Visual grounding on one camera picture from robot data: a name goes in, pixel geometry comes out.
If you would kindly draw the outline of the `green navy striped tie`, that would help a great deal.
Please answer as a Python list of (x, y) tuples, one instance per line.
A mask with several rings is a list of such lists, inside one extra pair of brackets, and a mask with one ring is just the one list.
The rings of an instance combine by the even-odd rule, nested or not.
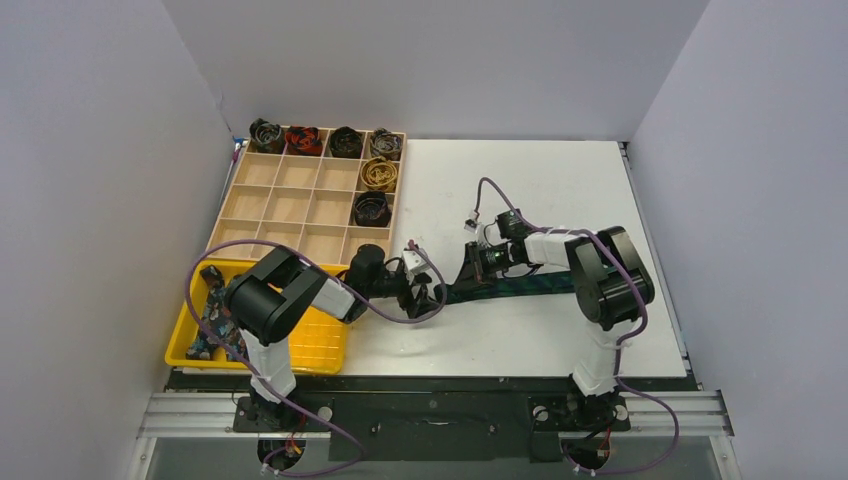
[(490, 284), (460, 283), (447, 286), (446, 305), (473, 301), (570, 294), (576, 291), (572, 276), (567, 271), (551, 273), (533, 273), (518, 277), (496, 278)]

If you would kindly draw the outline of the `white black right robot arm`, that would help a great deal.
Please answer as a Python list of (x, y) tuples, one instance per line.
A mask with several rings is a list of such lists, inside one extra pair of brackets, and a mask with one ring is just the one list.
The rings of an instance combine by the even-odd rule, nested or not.
[(466, 243), (449, 299), (461, 303), (558, 293), (551, 275), (535, 272), (545, 266), (562, 268), (587, 320), (564, 414), (581, 430), (613, 423), (619, 417), (622, 351), (629, 334), (644, 329), (646, 307), (655, 298), (653, 281), (628, 233), (621, 226), (597, 232), (543, 231), (531, 227), (517, 210), (499, 214), (495, 224), (501, 243), (486, 238)]

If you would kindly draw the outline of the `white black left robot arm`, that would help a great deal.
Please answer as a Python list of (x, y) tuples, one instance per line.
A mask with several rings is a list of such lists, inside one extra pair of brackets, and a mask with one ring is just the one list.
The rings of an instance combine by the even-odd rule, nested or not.
[(299, 405), (289, 395), (296, 387), (289, 337), (309, 310), (351, 324), (371, 309), (371, 299), (394, 298), (405, 313), (402, 323), (421, 323), (445, 306), (446, 299), (434, 298), (428, 288), (441, 277), (417, 247), (405, 249), (391, 268), (380, 246), (363, 244), (340, 275), (288, 247), (272, 248), (224, 296), (246, 344), (251, 387), (263, 399), (260, 418), (275, 430), (297, 420)]

